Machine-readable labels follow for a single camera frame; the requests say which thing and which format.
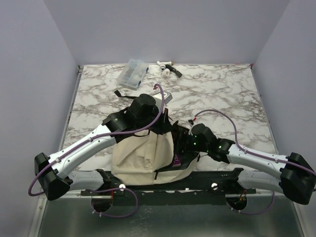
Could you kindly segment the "clear plastic organizer box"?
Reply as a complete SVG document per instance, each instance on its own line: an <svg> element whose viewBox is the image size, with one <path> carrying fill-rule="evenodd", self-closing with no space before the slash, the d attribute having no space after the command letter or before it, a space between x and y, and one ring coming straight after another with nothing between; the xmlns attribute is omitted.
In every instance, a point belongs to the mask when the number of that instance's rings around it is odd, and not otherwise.
<svg viewBox="0 0 316 237"><path fill-rule="evenodd" d="M130 59L118 77L118 84L125 88L136 90L140 86L148 69L148 63Z"/></svg>

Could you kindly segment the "beige canvas student backpack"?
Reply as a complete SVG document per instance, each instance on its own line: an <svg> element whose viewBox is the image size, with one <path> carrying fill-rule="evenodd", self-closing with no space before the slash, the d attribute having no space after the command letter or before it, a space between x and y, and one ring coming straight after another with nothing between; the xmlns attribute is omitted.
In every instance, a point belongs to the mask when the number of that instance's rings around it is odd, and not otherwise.
<svg viewBox="0 0 316 237"><path fill-rule="evenodd" d="M198 161L198 152L174 158L172 131L163 135L142 131L114 145L111 173L127 186L167 184L189 176Z"/></svg>

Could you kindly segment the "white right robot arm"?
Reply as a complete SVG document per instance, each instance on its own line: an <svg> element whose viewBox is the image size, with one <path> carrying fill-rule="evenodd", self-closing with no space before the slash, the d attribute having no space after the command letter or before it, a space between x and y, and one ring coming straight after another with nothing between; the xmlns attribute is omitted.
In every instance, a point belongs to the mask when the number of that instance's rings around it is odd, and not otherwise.
<svg viewBox="0 0 316 237"><path fill-rule="evenodd" d="M176 126L172 132L176 153L183 155L206 153L213 160L239 164L252 168L227 181L228 190L234 194L256 188L284 194L298 204L307 205L316 185L316 173L298 153L288 156L274 155L241 146L236 140L217 138L204 124L190 129Z"/></svg>

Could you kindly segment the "white pipe fitting toy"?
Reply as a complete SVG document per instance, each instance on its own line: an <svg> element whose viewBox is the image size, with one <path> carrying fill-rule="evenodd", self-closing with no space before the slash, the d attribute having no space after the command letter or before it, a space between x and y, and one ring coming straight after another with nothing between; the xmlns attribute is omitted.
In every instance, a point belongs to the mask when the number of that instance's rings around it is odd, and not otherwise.
<svg viewBox="0 0 316 237"><path fill-rule="evenodd" d="M172 61L168 61L168 62L157 61L156 64L159 66L159 69L162 72L162 76L165 78L169 77L171 68L174 63Z"/></svg>

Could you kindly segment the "purple treehouse book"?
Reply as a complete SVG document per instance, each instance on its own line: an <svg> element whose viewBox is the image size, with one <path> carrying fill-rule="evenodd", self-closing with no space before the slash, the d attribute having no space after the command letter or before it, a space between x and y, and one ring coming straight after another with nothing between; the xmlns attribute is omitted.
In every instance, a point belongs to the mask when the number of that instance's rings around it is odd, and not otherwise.
<svg viewBox="0 0 316 237"><path fill-rule="evenodd" d="M181 165L181 159L177 154L175 154L173 158L172 167L179 167L180 165Z"/></svg>

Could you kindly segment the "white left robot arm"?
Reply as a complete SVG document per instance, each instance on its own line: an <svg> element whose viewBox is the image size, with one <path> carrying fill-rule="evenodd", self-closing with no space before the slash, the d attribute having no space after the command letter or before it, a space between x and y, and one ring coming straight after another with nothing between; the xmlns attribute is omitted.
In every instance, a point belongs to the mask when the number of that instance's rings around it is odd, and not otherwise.
<svg viewBox="0 0 316 237"><path fill-rule="evenodd" d="M170 122L166 104L172 100L169 92L153 96L133 97L129 107L109 114L88 135L56 153L35 156L36 181L48 200L56 200L70 190L94 190L99 195L109 191L109 182L102 170L75 173L80 164L122 141L139 141L151 133L168 133Z"/></svg>

